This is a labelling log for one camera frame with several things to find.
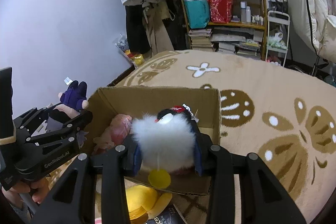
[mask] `small bottle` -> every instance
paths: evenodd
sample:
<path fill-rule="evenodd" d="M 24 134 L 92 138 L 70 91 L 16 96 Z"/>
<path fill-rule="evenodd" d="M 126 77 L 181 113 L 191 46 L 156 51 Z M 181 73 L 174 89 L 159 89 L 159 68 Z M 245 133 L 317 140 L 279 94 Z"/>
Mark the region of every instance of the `small bottle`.
<path fill-rule="evenodd" d="M 246 22 L 251 23 L 251 8 L 249 6 L 246 7 Z"/>
<path fill-rule="evenodd" d="M 241 23 L 246 23 L 246 2 L 245 1 L 240 2 L 240 18 L 241 18 Z"/>

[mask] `yellow circle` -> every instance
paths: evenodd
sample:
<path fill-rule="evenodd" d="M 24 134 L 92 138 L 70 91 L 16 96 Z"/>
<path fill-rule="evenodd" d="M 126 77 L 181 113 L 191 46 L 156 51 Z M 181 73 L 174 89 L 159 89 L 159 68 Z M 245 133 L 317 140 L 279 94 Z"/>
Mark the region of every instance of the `yellow circle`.
<path fill-rule="evenodd" d="M 170 183 L 170 175 L 166 170 L 152 170 L 148 175 L 149 183 L 157 189 L 165 189 Z"/>

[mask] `red patterned bag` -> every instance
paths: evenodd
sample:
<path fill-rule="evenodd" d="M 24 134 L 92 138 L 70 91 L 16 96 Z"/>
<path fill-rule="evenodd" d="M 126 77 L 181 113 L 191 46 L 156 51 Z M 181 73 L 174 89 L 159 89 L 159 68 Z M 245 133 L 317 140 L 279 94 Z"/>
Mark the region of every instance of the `red patterned bag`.
<path fill-rule="evenodd" d="M 213 23 L 228 23 L 232 16 L 233 0 L 208 0 Z"/>

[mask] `screw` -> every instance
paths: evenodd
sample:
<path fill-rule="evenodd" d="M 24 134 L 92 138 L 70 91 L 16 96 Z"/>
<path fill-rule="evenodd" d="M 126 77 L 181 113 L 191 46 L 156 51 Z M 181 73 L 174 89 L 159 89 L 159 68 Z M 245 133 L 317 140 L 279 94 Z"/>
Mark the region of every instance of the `screw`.
<path fill-rule="evenodd" d="M 124 151 L 125 150 L 125 146 L 122 144 L 119 144 L 115 147 L 115 150 L 117 150 L 118 152 Z"/>
<path fill-rule="evenodd" d="M 257 160 L 258 159 L 258 155 L 256 153 L 249 153 L 249 158 L 251 160 Z"/>
<path fill-rule="evenodd" d="M 213 145 L 211 145 L 210 149 L 212 151 L 219 151 L 219 150 L 221 150 L 221 147 L 217 144 L 213 144 Z"/>
<path fill-rule="evenodd" d="M 85 153 L 81 153 L 81 154 L 78 155 L 79 160 L 85 160 L 86 158 L 87 158 L 87 154 L 85 154 Z"/>

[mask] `yellow plush toy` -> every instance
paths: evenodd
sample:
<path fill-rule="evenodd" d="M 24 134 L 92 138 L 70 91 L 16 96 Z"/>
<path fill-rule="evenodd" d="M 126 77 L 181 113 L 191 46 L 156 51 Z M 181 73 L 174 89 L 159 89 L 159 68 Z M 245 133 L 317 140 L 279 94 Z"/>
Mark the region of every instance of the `yellow plush toy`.
<path fill-rule="evenodd" d="M 160 195 L 155 189 L 136 185 L 126 189 L 127 206 L 131 223 L 144 224 L 157 217 L 171 201 L 172 193 Z"/>

